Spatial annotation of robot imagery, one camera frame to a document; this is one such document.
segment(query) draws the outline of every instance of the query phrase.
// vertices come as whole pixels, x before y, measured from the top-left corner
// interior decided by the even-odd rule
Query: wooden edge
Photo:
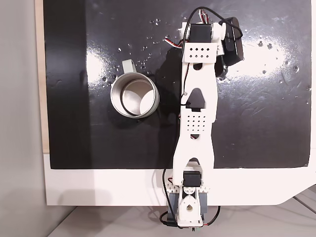
[[[38,57],[41,139],[42,139],[43,153],[48,154],[49,153],[49,136],[48,136],[48,115],[47,115],[47,96],[46,96],[46,65],[45,65],[43,0],[35,0],[35,24],[36,24],[36,44],[37,44],[37,57]]]

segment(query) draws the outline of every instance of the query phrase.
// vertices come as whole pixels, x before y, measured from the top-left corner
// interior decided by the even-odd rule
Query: mug handle
[[[136,73],[135,64],[131,59],[122,61],[124,73]]]

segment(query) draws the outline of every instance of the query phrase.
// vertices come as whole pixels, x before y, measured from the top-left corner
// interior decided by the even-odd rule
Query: black surface
[[[162,40],[178,41],[181,22],[200,5],[237,17],[244,32],[245,60],[218,79],[215,168],[308,164],[310,1],[44,0],[53,169],[172,167],[180,52]],[[156,75],[160,106],[146,119],[125,118],[111,105],[126,59]]]

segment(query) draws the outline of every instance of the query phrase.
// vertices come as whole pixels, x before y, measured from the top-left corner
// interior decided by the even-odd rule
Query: stainless steel cup
[[[111,102],[116,111],[132,119],[151,115],[158,107],[159,92],[147,76],[136,72],[132,60],[122,62],[124,74],[111,88]]]

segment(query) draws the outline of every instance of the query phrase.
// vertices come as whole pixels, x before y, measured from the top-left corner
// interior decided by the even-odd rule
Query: cable
[[[175,48],[182,48],[182,41],[180,41],[178,44],[175,44],[174,42],[172,42],[171,40],[165,38],[163,39],[163,41],[167,42],[168,44],[170,44],[172,47],[175,47]]]
[[[213,11],[212,9],[206,7],[206,6],[199,6],[197,7],[196,9],[194,9],[194,11],[191,13],[191,15],[189,16],[188,18],[188,22],[187,22],[187,25],[185,27],[185,30],[184,30],[184,34],[183,34],[183,39],[186,39],[186,36],[187,36],[187,32],[188,32],[188,28],[189,28],[189,25],[190,25],[190,22],[195,14],[195,12],[199,9],[205,9],[205,10],[208,10],[209,12],[213,13],[215,16],[217,16],[219,19],[221,19],[222,21],[224,21],[227,25],[237,29],[239,32],[240,32],[240,37],[236,38],[237,40],[240,39],[243,34],[242,34],[242,31],[241,29],[238,27],[238,26],[235,26],[234,24],[230,23],[229,21],[227,21],[224,17],[222,17],[221,15],[219,15],[217,12]],[[186,41],[183,41],[183,45],[182,45],[182,52],[181,52],[181,59],[183,58],[183,54],[184,54],[184,45],[185,45]]]
[[[162,184],[163,184],[163,189],[164,189],[164,193],[166,194],[166,198],[167,198],[167,202],[168,202],[168,205],[169,205],[169,208],[170,208],[170,211],[171,211],[171,214],[172,214],[172,218],[174,220],[174,223],[176,224],[176,227],[178,227],[179,229],[183,229],[183,227],[180,227],[178,226],[178,223],[177,223],[177,220],[176,220],[176,216],[173,212],[173,208],[171,206],[171,202],[170,202],[170,199],[169,199],[169,196],[168,196],[168,192],[167,192],[167,188],[166,188],[166,183],[164,181],[164,176],[166,174],[166,169],[163,170],[163,173],[162,173]]]
[[[208,15],[207,13],[204,11],[204,9],[200,9],[198,11],[199,17],[202,21],[203,24],[209,24],[209,20],[208,20]]]
[[[186,80],[187,80],[187,77],[188,77],[189,67],[190,67],[190,63],[188,63],[187,71],[186,71],[186,74],[185,74],[185,76],[184,76],[184,81],[183,81],[183,93],[182,93],[181,98],[180,98],[180,105],[181,105],[181,106],[187,105],[187,104],[181,104],[181,99],[182,99],[182,97],[183,97],[183,95],[184,95],[184,92],[185,92]]]
[[[168,211],[164,212],[164,213],[161,214],[160,217],[159,217],[160,222],[163,223],[165,226],[167,225],[167,222],[164,221],[162,218],[163,218],[166,214],[168,214]]]
[[[217,217],[219,216],[220,211],[221,211],[221,206],[218,206],[217,212],[216,212],[215,216],[213,217],[213,219],[210,222],[208,222],[207,224],[204,224],[204,225],[205,226],[212,225],[214,223],[214,221],[217,219]]]
[[[312,209],[310,206],[306,205],[305,203],[303,203],[301,200],[299,200],[296,196],[293,197],[295,200],[297,200],[300,204],[302,204],[304,207],[306,207],[309,211],[313,212],[314,214],[316,214],[316,211],[314,209]]]
[[[206,22],[205,22],[205,20],[204,20],[203,15],[202,15],[202,9],[200,9],[200,10],[198,11],[198,15],[199,15],[199,18],[201,19],[202,23],[205,24]]]

